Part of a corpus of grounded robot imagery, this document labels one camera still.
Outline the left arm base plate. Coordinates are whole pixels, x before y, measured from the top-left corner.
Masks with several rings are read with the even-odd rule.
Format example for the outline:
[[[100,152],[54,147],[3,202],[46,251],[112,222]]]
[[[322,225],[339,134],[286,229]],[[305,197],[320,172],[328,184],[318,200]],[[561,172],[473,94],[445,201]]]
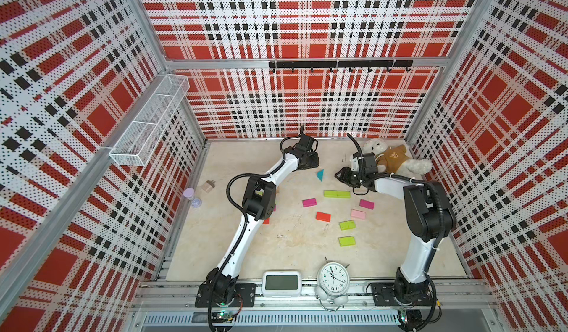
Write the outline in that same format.
[[[212,300],[213,308],[253,307],[256,299],[257,286],[254,283],[236,283],[222,292],[221,288],[211,290],[211,284],[201,284],[195,298],[196,308],[207,308]]]

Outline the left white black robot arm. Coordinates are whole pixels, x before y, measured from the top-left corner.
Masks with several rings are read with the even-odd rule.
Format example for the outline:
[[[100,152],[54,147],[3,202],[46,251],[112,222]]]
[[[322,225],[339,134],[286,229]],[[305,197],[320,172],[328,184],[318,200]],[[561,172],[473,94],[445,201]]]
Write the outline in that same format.
[[[243,173],[233,177],[227,184],[226,197],[241,213],[241,220],[222,260],[208,273],[202,284],[209,307],[214,304],[227,306],[232,302],[246,253],[260,226],[275,210],[278,186],[293,172],[319,166],[318,141],[303,133],[293,139],[297,142],[286,149],[283,145],[288,138],[280,142],[281,159],[267,172]],[[231,190],[232,185],[242,178],[247,179],[247,184],[242,203],[237,203],[231,196]]]

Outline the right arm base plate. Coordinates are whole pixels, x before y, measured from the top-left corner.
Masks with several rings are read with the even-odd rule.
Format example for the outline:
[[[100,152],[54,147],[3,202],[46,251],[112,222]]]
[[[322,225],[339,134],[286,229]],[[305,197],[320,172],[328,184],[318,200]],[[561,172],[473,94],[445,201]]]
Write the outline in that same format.
[[[373,298],[376,307],[430,307],[432,296],[430,292],[417,297],[413,302],[399,302],[395,297],[393,283],[371,283],[366,289]]]

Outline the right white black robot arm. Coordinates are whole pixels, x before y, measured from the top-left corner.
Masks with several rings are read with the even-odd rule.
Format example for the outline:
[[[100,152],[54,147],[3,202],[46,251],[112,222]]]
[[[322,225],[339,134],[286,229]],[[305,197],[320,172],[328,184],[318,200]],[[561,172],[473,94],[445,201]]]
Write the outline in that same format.
[[[436,181],[380,173],[370,154],[356,153],[350,166],[340,169],[335,178],[353,190],[387,194],[402,200],[411,231],[411,241],[393,284],[399,304],[409,305],[426,296],[430,266],[442,240],[456,226],[456,216],[443,185]]]

